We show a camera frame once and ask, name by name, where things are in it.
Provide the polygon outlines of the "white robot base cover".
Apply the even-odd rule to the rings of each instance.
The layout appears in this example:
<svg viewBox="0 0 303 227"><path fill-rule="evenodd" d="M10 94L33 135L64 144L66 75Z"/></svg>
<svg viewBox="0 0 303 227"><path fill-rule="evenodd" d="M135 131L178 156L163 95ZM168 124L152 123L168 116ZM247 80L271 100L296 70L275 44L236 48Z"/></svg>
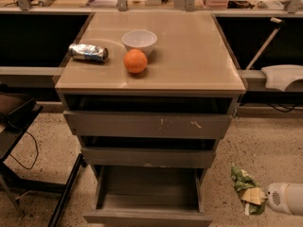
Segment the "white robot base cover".
<svg viewBox="0 0 303 227"><path fill-rule="evenodd" d="M265 87L285 92L295 81L303 79L303 66L281 64L263 67L261 72L265 75Z"/></svg>

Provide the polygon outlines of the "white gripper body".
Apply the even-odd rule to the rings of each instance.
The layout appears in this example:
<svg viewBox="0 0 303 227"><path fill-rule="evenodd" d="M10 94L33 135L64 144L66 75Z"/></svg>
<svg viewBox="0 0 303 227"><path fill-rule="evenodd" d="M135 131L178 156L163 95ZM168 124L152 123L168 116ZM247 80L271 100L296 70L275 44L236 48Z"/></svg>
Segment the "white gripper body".
<svg viewBox="0 0 303 227"><path fill-rule="evenodd" d="M274 212L303 216L303 183L270 183L266 193Z"/></svg>

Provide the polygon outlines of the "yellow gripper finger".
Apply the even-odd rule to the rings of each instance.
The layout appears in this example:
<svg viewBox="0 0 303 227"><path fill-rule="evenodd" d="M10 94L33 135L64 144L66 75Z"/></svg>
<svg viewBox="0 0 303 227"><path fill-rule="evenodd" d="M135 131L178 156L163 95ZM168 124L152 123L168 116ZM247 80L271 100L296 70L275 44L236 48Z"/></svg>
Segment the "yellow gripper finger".
<svg viewBox="0 0 303 227"><path fill-rule="evenodd" d="M261 188L255 187L242 190L241 200L255 205L262 205L266 201L266 196Z"/></svg>

